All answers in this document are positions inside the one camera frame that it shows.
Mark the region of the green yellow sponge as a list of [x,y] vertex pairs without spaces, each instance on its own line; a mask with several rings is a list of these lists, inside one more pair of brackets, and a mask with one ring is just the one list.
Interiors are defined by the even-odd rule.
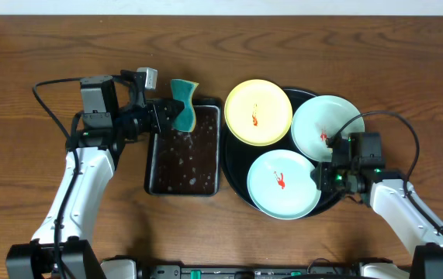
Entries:
[[183,110],[175,117],[172,127],[179,132],[191,133],[196,126],[196,113],[192,104],[192,97],[198,83],[182,79],[171,80],[171,93],[174,100],[184,105]]

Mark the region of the light blue plate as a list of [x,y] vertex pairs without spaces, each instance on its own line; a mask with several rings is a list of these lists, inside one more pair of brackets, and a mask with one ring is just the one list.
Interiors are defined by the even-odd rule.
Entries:
[[315,166],[290,150],[262,154],[247,174],[248,194],[256,207],[275,219],[301,219],[318,204],[321,191],[311,178]]

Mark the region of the pale green plate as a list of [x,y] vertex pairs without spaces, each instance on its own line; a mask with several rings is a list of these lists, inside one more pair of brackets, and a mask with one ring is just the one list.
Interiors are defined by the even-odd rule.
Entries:
[[292,140],[306,157],[317,162],[331,162],[332,151],[326,139],[334,136],[360,111],[348,100],[321,95],[305,101],[294,113],[291,125]]

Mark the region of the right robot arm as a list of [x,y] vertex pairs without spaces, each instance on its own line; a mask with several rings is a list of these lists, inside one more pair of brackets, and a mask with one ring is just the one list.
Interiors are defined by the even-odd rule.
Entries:
[[318,189],[361,196],[381,216],[412,256],[409,270],[377,260],[358,265],[360,278],[443,278],[443,222],[417,195],[399,170],[386,169],[378,133],[332,136],[331,160],[318,163],[311,177]]

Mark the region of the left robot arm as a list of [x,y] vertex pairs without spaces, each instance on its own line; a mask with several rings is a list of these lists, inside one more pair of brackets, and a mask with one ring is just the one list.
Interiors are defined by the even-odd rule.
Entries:
[[150,69],[79,77],[83,110],[65,129],[66,165],[57,194],[40,228],[26,244],[11,246],[5,260],[10,278],[140,278],[136,260],[99,262],[91,247],[106,186],[125,145],[141,133],[192,131],[196,83],[174,79],[171,98],[147,100],[156,87]]

